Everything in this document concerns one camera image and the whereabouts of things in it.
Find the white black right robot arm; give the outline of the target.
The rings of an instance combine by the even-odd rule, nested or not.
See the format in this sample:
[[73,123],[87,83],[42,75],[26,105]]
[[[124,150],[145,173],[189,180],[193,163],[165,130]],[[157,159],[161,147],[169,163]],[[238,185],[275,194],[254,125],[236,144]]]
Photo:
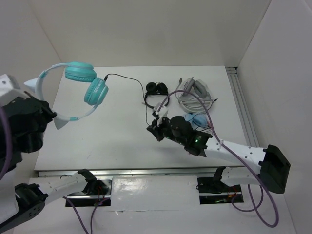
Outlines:
[[217,169],[213,186],[218,191],[234,185],[252,184],[261,185],[275,194],[285,192],[291,164],[277,146],[250,147],[218,140],[209,133],[193,129],[182,116],[157,118],[147,131],[157,141],[166,138],[182,145],[191,155],[239,163],[241,166],[237,169],[228,166]]

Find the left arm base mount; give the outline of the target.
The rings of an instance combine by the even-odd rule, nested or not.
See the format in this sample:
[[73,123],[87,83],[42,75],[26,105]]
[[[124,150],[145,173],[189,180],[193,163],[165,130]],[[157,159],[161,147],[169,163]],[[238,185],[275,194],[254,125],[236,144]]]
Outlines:
[[112,179],[98,179],[93,187],[71,193],[67,198],[75,207],[111,206]]

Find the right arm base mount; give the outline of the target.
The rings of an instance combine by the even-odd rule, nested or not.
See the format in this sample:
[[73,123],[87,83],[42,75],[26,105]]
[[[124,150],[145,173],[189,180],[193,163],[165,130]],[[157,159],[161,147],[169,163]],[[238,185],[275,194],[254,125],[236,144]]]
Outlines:
[[199,192],[200,205],[244,202],[240,185],[229,187],[214,181],[212,177],[198,177],[196,189]]

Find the teal cat-ear headphones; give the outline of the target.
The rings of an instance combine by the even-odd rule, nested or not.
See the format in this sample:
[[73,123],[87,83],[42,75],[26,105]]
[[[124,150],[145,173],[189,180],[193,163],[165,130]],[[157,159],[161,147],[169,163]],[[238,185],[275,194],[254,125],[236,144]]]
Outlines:
[[106,78],[99,78],[91,64],[84,62],[66,62],[52,65],[43,70],[37,78],[24,84],[38,97],[45,101],[44,82],[55,70],[63,68],[56,101],[57,114],[54,125],[59,130],[69,122],[81,120],[91,115],[100,106],[107,93]]

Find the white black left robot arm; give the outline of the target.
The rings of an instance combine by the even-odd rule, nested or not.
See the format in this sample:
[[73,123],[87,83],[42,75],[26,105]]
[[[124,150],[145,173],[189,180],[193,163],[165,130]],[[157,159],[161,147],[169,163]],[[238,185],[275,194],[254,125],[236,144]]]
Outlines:
[[97,179],[81,169],[58,181],[14,185],[15,168],[23,153],[43,146],[43,133],[57,114],[48,102],[21,90],[15,78],[0,77],[0,231],[6,232],[32,218],[43,208],[75,192],[86,195],[96,190]]

